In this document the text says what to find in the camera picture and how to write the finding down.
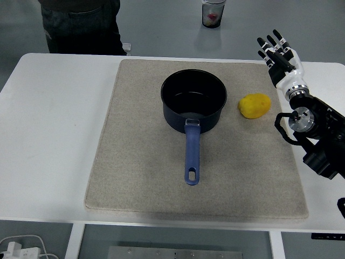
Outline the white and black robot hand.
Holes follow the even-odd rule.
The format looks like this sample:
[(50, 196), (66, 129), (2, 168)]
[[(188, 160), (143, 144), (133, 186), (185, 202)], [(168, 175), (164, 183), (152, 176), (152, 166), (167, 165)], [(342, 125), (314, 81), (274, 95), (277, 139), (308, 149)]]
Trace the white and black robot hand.
[(258, 55), (268, 67), (268, 74), (275, 88), (287, 92), (297, 85), (306, 85), (303, 80), (304, 68), (297, 52), (289, 42), (274, 29), (273, 36), (267, 39), (257, 38), (261, 47)]

